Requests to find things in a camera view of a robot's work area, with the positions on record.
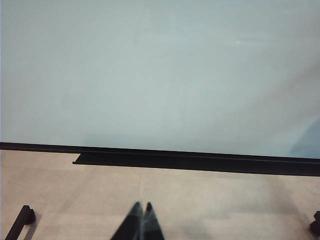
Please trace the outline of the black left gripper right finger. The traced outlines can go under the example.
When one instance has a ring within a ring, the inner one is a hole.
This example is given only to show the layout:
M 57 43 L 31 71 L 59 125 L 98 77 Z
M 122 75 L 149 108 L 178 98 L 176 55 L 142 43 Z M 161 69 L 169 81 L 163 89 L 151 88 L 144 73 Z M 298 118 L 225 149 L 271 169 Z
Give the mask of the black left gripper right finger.
M 141 227 L 143 240 L 165 240 L 157 215 L 150 202 L 147 203 Z

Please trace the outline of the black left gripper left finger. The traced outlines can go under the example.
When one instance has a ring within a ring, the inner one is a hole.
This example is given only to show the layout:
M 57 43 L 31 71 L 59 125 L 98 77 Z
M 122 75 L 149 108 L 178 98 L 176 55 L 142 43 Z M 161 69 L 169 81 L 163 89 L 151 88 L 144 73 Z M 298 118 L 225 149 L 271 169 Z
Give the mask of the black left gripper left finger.
M 129 210 L 111 240 L 140 240 L 143 209 L 138 201 Z

